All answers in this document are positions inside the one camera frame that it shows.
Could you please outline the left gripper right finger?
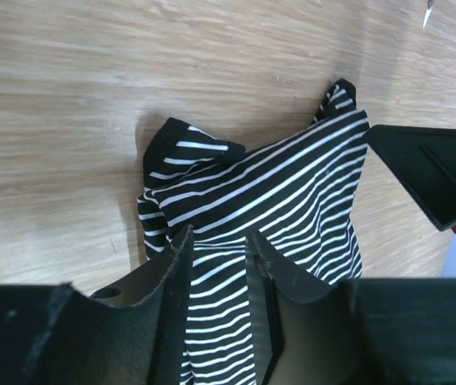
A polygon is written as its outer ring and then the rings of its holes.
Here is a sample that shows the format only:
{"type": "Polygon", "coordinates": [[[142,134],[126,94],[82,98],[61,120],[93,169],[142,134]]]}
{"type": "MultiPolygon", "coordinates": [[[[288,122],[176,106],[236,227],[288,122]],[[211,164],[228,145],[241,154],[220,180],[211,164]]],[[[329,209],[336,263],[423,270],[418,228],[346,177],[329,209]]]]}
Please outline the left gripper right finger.
{"type": "Polygon", "coordinates": [[[259,232],[245,262],[259,384],[456,384],[456,279],[331,286],[259,232]]]}

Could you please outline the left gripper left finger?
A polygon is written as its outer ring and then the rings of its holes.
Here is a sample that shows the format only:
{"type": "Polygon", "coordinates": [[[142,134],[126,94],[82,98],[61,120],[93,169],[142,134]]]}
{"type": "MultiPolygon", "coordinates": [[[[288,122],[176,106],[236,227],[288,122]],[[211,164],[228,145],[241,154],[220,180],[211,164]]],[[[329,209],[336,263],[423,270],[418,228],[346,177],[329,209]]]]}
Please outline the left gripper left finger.
{"type": "Polygon", "coordinates": [[[193,231],[91,296],[0,285],[0,384],[177,384],[193,231]]]}

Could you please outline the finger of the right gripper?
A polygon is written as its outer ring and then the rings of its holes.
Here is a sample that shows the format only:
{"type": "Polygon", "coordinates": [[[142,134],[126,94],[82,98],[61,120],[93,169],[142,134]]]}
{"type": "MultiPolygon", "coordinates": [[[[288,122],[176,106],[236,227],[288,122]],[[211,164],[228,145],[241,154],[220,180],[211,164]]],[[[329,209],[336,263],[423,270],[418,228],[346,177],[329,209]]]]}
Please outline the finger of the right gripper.
{"type": "Polygon", "coordinates": [[[456,226],[456,129],[379,124],[369,146],[440,231],[456,226]]]}

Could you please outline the black white striped tank top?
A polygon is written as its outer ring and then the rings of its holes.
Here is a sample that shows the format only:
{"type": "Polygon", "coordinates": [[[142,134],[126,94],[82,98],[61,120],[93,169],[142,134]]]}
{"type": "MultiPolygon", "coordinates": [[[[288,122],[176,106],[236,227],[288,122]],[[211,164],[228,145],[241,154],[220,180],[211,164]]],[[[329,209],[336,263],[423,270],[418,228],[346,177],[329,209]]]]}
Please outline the black white striped tank top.
{"type": "Polygon", "coordinates": [[[256,382],[245,268],[253,230],[330,285],[361,275],[350,213],[368,130],[355,86],[339,79],[307,128],[252,151],[175,118],[155,134],[137,200],[147,258],[183,227],[194,233],[180,383],[256,382]]]}

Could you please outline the white paper scrap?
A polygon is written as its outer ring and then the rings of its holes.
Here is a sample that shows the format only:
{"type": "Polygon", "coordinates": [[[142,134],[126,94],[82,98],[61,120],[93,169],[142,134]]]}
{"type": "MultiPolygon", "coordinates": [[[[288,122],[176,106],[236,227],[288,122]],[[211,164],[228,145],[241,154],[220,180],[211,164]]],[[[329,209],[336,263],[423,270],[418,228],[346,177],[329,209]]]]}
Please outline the white paper scrap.
{"type": "Polygon", "coordinates": [[[423,29],[425,29],[427,26],[427,23],[432,14],[432,11],[433,11],[433,6],[434,6],[434,0],[428,0],[426,3],[426,10],[425,10],[424,18],[423,18],[423,22],[422,22],[423,29]]]}

